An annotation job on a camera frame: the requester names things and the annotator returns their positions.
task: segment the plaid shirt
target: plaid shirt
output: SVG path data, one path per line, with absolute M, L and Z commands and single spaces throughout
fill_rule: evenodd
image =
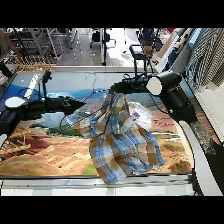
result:
M 123 94 L 108 93 L 96 116 L 73 128 L 84 138 L 91 138 L 90 155 L 106 184 L 164 164 L 156 139 L 130 118 Z

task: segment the crumpled cloth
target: crumpled cloth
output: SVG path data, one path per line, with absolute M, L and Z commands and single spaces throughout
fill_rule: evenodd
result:
M 73 129 L 91 138 L 90 155 L 106 184 L 164 164 L 154 136 L 130 118 L 124 94 L 108 93 L 95 117 L 80 121 Z

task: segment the blue and orange plaid fabric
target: blue and orange plaid fabric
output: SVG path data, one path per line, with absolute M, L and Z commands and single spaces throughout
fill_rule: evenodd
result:
M 106 184 L 164 164 L 154 136 L 130 118 L 124 94 L 109 92 L 95 117 L 80 121 L 73 129 L 91 138 L 90 155 Z

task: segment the landscape print mat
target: landscape print mat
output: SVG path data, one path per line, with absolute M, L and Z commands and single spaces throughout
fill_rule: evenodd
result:
M 4 101 L 11 96 L 18 96 L 19 90 L 29 85 L 30 76 L 17 75 L 0 101 L 1 110 Z M 54 73 L 47 83 L 49 97 L 70 96 L 80 101 L 95 90 L 108 89 L 114 82 L 121 81 L 123 74 Z M 191 100 L 197 117 L 212 138 L 219 143 L 201 106 L 188 88 L 185 81 L 182 88 Z M 75 111 L 62 122 L 62 129 L 90 116 L 101 108 L 106 92 L 100 92 L 87 99 L 86 105 Z M 146 129 L 157 139 L 165 164 L 149 173 L 189 172 L 193 161 L 189 145 L 178 125 L 160 112 L 148 93 L 126 95 L 130 109 L 140 107 L 147 120 Z M 154 97 L 157 105 L 165 111 L 159 98 Z M 7 176 L 75 176 L 98 175 L 89 154 L 89 139 L 82 138 L 72 128 L 61 131 L 59 124 L 63 113 L 44 114 L 41 119 L 22 121 L 0 151 L 0 175 Z

